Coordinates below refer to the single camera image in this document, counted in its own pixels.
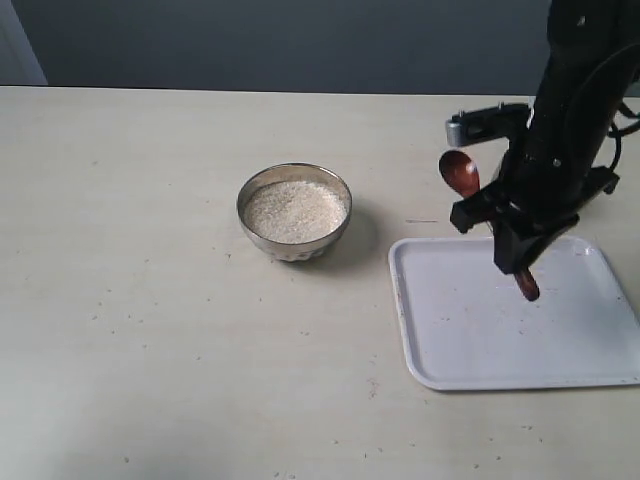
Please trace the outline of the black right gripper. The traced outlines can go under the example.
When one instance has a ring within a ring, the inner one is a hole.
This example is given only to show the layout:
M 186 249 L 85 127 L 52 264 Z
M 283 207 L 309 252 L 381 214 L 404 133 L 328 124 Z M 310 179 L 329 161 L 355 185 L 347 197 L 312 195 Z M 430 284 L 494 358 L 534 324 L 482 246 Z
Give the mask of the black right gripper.
M 546 148 L 528 144 L 527 129 L 490 133 L 492 140 L 506 138 L 509 148 L 487 189 L 455 202 L 450 221 L 462 234 L 487 223 L 494 263 L 509 275 L 528 269 L 596 196 L 615 191 L 620 134 L 580 133 L 575 145 L 559 141 Z

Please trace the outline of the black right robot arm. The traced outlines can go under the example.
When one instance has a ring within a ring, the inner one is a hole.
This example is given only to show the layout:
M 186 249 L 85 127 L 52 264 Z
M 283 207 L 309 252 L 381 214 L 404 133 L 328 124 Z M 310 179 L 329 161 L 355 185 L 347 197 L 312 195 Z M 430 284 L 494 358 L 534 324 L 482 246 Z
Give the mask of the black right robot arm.
M 452 147 L 505 138 L 497 175 L 479 193 L 454 204 L 461 233 L 488 222 L 494 263 L 505 274 L 528 269 L 580 210 L 614 192 L 613 166 L 595 166 L 629 86 L 639 78 L 636 1 L 554 1 L 547 19 L 550 56 L 534 104 L 460 112 L 446 123 Z

